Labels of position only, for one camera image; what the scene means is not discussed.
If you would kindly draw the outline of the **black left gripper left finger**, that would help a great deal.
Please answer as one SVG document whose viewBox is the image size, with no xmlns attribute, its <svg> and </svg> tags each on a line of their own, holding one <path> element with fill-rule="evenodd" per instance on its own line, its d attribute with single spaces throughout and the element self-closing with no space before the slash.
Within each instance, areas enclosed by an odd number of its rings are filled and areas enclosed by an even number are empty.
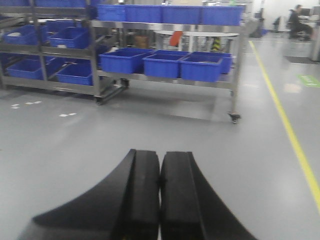
<svg viewBox="0 0 320 240">
<path fill-rule="evenodd" d="M 156 240 L 160 163 L 130 149 L 104 179 L 73 200 L 34 216 L 20 240 Z"/>
</svg>

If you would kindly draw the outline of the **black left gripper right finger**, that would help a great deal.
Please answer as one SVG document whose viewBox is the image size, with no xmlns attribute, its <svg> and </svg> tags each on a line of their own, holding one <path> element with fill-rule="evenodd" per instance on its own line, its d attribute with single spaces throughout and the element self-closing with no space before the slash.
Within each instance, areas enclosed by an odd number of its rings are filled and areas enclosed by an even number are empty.
<svg viewBox="0 0 320 240">
<path fill-rule="evenodd" d="M 160 183 L 162 239 L 255 239 L 211 187 L 192 152 L 168 151 Z"/>
</svg>

